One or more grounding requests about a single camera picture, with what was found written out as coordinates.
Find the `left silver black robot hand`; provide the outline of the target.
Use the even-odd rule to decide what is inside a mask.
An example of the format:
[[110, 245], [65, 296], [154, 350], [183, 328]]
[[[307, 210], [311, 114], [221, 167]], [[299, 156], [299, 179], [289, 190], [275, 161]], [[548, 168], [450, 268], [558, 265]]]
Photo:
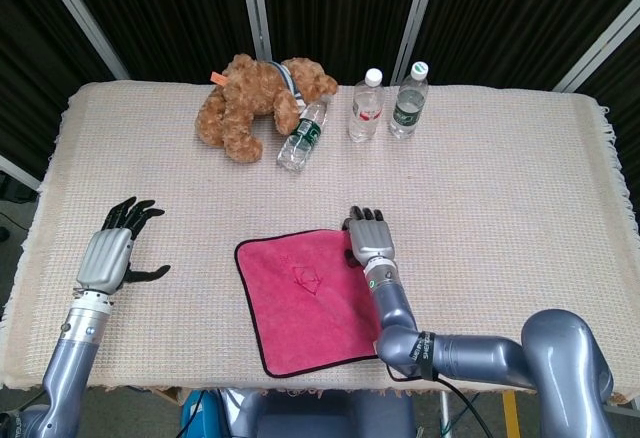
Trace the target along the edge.
[[169, 272], [168, 264], [154, 271], [131, 269], [133, 247], [142, 229], [151, 218], [165, 213], [154, 205], [154, 200], [133, 196], [110, 209], [81, 261], [76, 281], [82, 289], [113, 295], [125, 283], [152, 282]]

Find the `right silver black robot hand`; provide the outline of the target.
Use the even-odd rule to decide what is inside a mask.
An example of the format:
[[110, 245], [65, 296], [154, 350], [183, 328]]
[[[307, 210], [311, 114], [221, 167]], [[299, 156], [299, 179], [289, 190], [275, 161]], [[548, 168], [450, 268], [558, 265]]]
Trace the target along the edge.
[[366, 267], [374, 258], [395, 259], [395, 246], [388, 223], [379, 209], [354, 205], [342, 224], [347, 231], [350, 247], [344, 257], [350, 268]]

